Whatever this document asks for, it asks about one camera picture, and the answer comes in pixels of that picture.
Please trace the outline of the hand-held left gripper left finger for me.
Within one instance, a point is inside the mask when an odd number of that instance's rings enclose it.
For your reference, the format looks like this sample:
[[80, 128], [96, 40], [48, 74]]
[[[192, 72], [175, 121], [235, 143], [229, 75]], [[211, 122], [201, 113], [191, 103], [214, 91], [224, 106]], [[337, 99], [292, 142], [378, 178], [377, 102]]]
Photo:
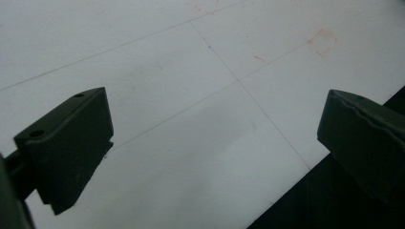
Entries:
[[113, 147], [103, 87], [68, 98], [14, 138], [12, 178], [18, 195], [37, 191], [56, 215], [73, 207]]

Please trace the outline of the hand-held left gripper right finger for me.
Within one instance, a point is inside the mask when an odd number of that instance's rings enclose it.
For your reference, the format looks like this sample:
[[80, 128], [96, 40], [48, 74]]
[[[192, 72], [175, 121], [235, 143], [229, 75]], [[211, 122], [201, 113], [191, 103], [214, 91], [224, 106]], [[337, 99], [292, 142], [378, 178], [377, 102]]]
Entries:
[[405, 204], [405, 114], [331, 90], [317, 139], [366, 194], [386, 204]]

